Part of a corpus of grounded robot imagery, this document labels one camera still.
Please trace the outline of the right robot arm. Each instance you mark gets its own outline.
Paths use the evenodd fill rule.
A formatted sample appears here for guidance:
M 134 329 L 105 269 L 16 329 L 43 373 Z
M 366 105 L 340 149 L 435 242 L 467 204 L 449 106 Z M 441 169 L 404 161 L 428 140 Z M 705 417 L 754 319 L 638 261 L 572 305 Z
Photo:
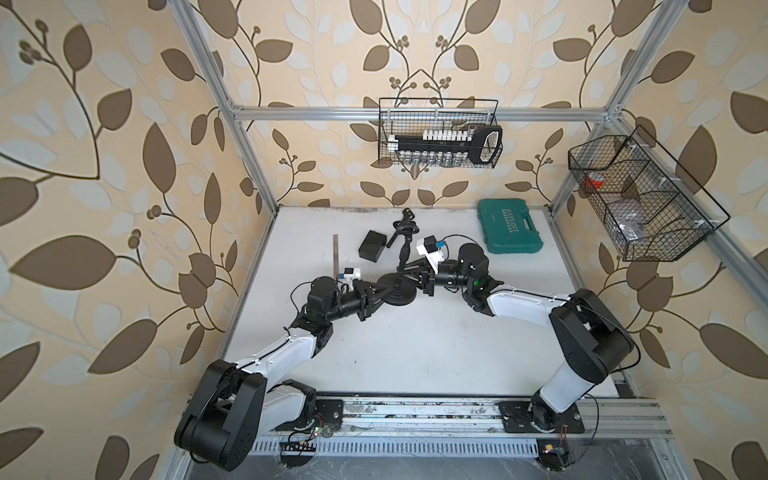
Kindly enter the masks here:
M 395 284 L 406 300 L 418 290 L 432 296 L 436 287 L 456 289 L 475 312 L 534 324 L 549 324 L 563 363 L 531 397 L 525 417 L 544 432 L 582 397 L 619 370 L 636 342 L 599 297 L 580 289 L 565 297 L 514 288 L 493 278 L 489 259 L 475 243 L 461 246 L 451 260 L 438 245 L 419 246 L 420 258 L 397 267 Z

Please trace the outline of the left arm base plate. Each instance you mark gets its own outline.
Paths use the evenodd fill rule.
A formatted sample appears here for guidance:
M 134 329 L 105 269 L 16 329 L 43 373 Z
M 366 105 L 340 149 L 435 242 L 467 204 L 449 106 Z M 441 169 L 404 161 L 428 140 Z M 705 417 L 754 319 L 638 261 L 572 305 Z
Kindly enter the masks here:
M 318 430 L 321 435 L 332 436 L 341 429 L 344 402 L 321 398 L 307 407 L 297 420 L 284 423 L 276 428 L 281 432 L 304 432 Z

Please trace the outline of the plastic bag in basket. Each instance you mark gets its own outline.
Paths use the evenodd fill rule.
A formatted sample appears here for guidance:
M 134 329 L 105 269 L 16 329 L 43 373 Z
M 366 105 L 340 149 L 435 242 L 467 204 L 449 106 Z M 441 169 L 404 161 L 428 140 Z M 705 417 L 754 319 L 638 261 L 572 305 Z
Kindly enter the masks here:
M 647 236 L 646 217 L 638 200 L 618 200 L 609 205 L 609 210 L 619 230 L 628 241 L 639 240 Z

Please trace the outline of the socket set rack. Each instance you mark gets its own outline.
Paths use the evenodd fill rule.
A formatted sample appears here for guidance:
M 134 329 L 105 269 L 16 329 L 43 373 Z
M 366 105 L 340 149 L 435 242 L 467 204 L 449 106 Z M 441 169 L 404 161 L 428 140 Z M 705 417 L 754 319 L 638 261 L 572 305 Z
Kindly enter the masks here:
M 493 168 L 503 152 L 499 125 L 470 125 L 466 130 L 423 130 L 389 135 L 384 151 L 409 166 Z

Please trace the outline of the black round base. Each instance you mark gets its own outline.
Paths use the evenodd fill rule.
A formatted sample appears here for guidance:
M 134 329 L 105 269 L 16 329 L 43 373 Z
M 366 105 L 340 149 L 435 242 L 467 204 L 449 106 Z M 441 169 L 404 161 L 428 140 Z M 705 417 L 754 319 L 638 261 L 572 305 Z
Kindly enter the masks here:
M 383 302 L 392 306 L 406 306 L 412 303 L 417 294 L 416 286 L 397 273 L 388 273 L 378 279 L 378 284 L 387 288 Z

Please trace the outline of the red item in basket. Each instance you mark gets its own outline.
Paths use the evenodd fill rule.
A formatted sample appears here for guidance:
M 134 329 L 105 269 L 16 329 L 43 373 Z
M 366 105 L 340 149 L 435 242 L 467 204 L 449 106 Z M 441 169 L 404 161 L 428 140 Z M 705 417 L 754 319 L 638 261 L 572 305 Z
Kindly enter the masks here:
M 584 179 L 584 186 L 587 190 L 599 190 L 605 183 L 605 176 L 599 171 L 590 171 Z

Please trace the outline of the aluminium frame rail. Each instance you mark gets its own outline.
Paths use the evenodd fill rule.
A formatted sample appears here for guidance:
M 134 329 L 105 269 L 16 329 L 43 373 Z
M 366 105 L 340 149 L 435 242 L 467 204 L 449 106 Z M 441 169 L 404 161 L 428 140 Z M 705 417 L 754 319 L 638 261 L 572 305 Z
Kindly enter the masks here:
M 497 404 L 524 397 L 317 396 L 344 402 L 343 423 L 333 437 L 672 439 L 658 402 L 587 397 L 577 403 L 583 434 L 505 433 Z

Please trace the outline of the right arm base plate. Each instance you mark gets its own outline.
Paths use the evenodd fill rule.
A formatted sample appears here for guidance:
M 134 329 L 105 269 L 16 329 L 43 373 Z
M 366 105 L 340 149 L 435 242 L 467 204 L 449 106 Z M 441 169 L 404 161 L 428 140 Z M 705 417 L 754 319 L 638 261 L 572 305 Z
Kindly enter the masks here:
M 562 413 L 546 403 L 506 400 L 497 404 L 503 429 L 509 434 L 583 434 L 586 429 L 576 404 Z

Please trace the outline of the metal ruler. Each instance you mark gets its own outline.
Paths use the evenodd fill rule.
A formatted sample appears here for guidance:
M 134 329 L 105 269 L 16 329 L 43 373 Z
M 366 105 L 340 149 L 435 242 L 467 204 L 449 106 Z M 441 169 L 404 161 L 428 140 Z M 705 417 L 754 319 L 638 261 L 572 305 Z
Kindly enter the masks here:
M 333 260 L 333 277 L 334 280 L 338 280 L 340 274 L 340 260 L 339 260 L 339 236 L 333 234 L 332 236 L 332 260 Z

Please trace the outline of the black mic stand rod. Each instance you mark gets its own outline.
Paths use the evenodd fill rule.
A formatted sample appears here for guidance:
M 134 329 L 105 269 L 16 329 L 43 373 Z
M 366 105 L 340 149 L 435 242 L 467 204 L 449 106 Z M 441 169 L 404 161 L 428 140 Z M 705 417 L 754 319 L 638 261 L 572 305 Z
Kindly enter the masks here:
M 413 219 L 402 219 L 396 221 L 393 223 L 393 226 L 395 228 L 395 234 L 393 235 L 390 242 L 393 243 L 394 239 L 398 236 L 402 236 L 404 239 L 404 244 L 399 252 L 399 263 L 397 266 L 394 283 L 394 288 L 399 289 L 402 284 L 405 265 L 408 263 L 410 257 L 412 238 L 414 234 L 419 232 L 419 227 Z

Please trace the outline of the green tool case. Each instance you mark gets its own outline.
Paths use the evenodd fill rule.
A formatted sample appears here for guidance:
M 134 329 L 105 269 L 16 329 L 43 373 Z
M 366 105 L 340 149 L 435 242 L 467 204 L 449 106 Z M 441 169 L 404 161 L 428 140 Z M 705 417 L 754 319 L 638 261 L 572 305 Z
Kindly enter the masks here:
M 477 204 L 484 242 L 492 254 L 534 254 L 543 248 L 526 202 L 483 199 Z

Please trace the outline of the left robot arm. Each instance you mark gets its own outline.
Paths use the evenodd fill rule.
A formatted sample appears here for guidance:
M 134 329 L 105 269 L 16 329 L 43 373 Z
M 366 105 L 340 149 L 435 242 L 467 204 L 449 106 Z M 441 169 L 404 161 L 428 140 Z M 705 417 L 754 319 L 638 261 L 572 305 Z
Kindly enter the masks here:
M 363 280 L 342 287 L 327 276 L 314 279 L 281 339 L 236 362 L 219 359 L 206 368 L 176 427 L 175 446 L 196 461 L 232 471 L 259 436 L 284 424 L 310 426 L 316 390 L 287 375 L 328 344 L 334 321 L 366 320 L 391 291 Z

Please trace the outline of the small black box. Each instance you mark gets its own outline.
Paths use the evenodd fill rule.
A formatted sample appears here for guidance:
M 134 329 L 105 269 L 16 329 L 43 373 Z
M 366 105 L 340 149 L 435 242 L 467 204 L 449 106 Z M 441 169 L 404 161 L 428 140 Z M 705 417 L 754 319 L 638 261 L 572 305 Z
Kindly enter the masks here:
M 376 263 L 387 243 L 386 235 L 369 230 L 358 248 L 358 255 L 361 259 Z

